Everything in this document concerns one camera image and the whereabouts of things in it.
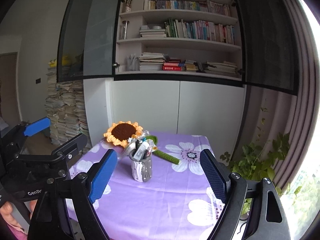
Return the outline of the left hand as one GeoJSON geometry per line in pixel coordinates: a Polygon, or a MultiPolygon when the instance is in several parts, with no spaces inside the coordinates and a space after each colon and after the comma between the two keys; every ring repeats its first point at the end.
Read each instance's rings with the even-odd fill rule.
{"type": "Polygon", "coordinates": [[[1,216],[17,239],[27,239],[30,223],[23,218],[14,204],[6,202],[1,207],[1,216]]]}

